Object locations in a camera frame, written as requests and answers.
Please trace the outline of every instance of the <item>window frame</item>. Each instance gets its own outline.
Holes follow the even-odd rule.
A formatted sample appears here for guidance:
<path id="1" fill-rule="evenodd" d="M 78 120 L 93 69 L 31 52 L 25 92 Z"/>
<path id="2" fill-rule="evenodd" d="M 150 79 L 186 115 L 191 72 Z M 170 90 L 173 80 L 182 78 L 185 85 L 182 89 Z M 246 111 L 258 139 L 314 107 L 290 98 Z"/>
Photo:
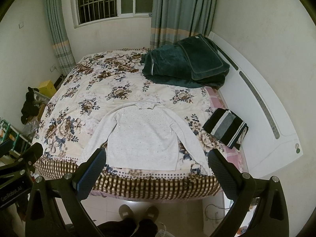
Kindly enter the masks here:
<path id="1" fill-rule="evenodd" d="M 121 13 L 121 0 L 116 0 L 117 5 L 117 16 L 111 18 L 105 18 L 100 20 L 89 21 L 86 23 L 79 24 L 79 9 L 78 9 L 78 0 L 70 0 L 71 3 L 71 13 L 72 19 L 74 23 L 74 28 L 78 28 L 81 26 L 86 26 L 98 22 L 108 21 L 108 20 L 119 20 L 119 19 L 128 19 L 128 18 L 150 18 L 150 12 L 148 13 L 136 13 L 136 0 L 133 0 L 133 12 L 132 13 Z"/>

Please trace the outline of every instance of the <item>curtain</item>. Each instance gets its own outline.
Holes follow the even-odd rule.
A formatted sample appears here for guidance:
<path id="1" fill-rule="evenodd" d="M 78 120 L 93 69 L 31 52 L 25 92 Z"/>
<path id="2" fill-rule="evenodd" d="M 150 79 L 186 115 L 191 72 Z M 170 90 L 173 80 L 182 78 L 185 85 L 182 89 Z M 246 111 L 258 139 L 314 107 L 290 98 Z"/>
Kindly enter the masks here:
<path id="1" fill-rule="evenodd" d="M 67 76 L 76 65 L 64 23 L 61 0 L 44 0 L 53 49 L 62 74 Z"/>
<path id="2" fill-rule="evenodd" d="M 150 47 L 211 32 L 216 0 L 153 0 Z"/>

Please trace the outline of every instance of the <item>electrical socket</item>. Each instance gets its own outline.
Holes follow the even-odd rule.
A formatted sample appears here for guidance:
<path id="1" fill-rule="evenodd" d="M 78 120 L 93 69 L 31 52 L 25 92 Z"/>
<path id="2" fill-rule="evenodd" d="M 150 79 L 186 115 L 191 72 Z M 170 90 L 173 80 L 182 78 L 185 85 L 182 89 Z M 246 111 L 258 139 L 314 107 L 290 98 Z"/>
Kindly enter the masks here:
<path id="1" fill-rule="evenodd" d="M 51 72 L 53 72 L 55 69 L 57 69 L 57 68 L 56 68 L 56 64 L 54 64 L 54 65 L 52 65 L 52 66 L 50 67 L 50 71 L 51 71 Z"/>

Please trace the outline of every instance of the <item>yellow box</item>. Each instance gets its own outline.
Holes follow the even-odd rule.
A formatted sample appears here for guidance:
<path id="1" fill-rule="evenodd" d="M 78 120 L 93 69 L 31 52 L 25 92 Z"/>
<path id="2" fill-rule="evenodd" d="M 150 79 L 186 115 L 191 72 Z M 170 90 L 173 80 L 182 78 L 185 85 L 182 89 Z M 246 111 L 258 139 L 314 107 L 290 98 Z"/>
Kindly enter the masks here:
<path id="1" fill-rule="evenodd" d="M 39 86 L 39 93 L 41 93 L 49 98 L 52 98 L 56 92 L 57 91 L 56 91 L 52 81 L 50 81 L 50 80 L 42 82 Z"/>

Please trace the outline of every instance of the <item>white headboard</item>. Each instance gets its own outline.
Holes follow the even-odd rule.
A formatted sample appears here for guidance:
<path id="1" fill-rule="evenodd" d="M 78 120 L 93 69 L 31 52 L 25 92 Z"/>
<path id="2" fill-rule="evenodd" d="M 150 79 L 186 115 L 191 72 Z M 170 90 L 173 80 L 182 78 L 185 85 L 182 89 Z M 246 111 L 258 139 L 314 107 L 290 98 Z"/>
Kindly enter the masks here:
<path id="1" fill-rule="evenodd" d="M 242 148 L 249 173 L 260 178 L 303 155 L 298 136 L 282 103 L 254 66 L 235 48 L 211 32 L 209 39 L 229 63 L 219 91 L 228 106 L 249 126 Z"/>

